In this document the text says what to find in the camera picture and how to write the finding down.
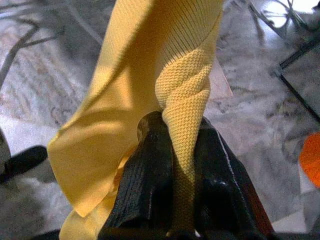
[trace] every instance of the white tile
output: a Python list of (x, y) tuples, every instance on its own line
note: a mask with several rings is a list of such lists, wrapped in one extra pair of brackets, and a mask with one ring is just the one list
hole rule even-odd
[(275, 232), (306, 233), (307, 227), (303, 209), (272, 223)]
[(47, 146), (58, 128), (41, 126), (0, 115), (0, 128), (9, 145), (11, 155), (35, 145)]

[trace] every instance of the marble floor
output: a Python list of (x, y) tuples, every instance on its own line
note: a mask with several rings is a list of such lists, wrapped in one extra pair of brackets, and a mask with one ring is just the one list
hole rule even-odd
[[(0, 14), (5, 11), (3, 6), (25, 2), (2, 0)], [(44, 2), (61, 1), (30, 0), (28, 6)], [(261, 10), (270, 1), (252, 2)], [(103, 37), (115, 1), (73, 3)], [(8, 63), (11, 49), (35, 23), (39, 30), (28, 43), (57, 36), (19, 49), (5, 71), (0, 90), (0, 127), (14, 155), (33, 145), (46, 145), (75, 112), (90, 84), (100, 45), (65, 9), (0, 22), (1, 68)], [(59, 34), (62, 26), (64, 33)], [(227, 0), (216, 57), (233, 96), (217, 98), (211, 94), (204, 115), (245, 165), (274, 229), (319, 232), (320, 191), (303, 173), (298, 156), (306, 137), (320, 131), (320, 124), (273, 74), (273, 69), (297, 49), (297, 37), (289, 37), (293, 40), (284, 41), (255, 19), (247, 1)], [(319, 59), (315, 49), (285, 72), (306, 97), (312, 96), (308, 101), (314, 108), (320, 106), (320, 88), (316, 88), (320, 82)], [(60, 228), (71, 211), (47, 160), (0, 185), (0, 200), (0, 239), (5, 240)]]

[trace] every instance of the yellow fabric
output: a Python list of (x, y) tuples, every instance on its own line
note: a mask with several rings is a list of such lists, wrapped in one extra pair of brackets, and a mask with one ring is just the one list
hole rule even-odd
[(193, 151), (221, 7), (222, 0), (116, 2), (87, 97), (48, 146), (74, 209), (60, 239), (97, 237), (113, 205), (120, 161), (137, 144), (138, 122), (156, 110), (177, 156), (173, 228), (193, 227)]

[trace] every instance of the black plastic part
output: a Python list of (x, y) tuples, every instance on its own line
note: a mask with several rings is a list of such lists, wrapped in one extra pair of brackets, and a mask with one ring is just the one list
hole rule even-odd
[(238, 240), (267, 240), (267, 238), (258, 231), (243, 231), (236, 237)]
[(194, 166), (194, 222), (198, 232), (273, 232), (258, 197), (253, 199), (256, 192), (245, 167), (205, 118), (194, 150)]
[(166, 232), (163, 230), (149, 230), (136, 228), (104, 228), (100, 232), (99, 240), (164, 240)]
[(24, 174), (42, 163), (47, 157), (47, 149), (44, 146), (34, 146), (11, 157), (4, 163), (5, 170), (0, 175), (0, 183), (6, 182), (16, 175)]
[(124, 166), (114, 207), (100, 231), (108, 228), (169, 230), (173, 198), (173, 149), (160, 112), (146, 115), (138, 125), (139, 144)]
[(229, 231), (217, 230), (206, 231), (204, 233), (206, 240), (237, 240), (236, 236)]
[(202, 236), (198, 237), (195, 231), (190, 230), (178, 230), (171, 232), (166, 240), (202, 240)]
[(34, 236), (30, 240), (59, 240), (60, 230), (53, 230), (42, 235)]

